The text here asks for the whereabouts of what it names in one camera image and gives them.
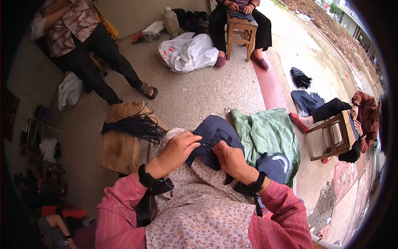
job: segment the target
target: wrist strap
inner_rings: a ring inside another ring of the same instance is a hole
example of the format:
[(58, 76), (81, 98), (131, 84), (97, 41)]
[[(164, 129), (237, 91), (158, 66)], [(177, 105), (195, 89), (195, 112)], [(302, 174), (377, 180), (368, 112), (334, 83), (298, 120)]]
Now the wrist strap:
[(248, 185), (247, 189), (253, 193), (259, 192), (261, 190), (261, 186), (263, 185), (264, 180), (265, 180), (265, 173), (262, 171), (259, 171), (257, 181)]
[(140, 177), (140, 183), (147, 188), (154, 188), (159, 185), (159, 181), (145, 171), (144, 163), (138, 168), (138, 176)]

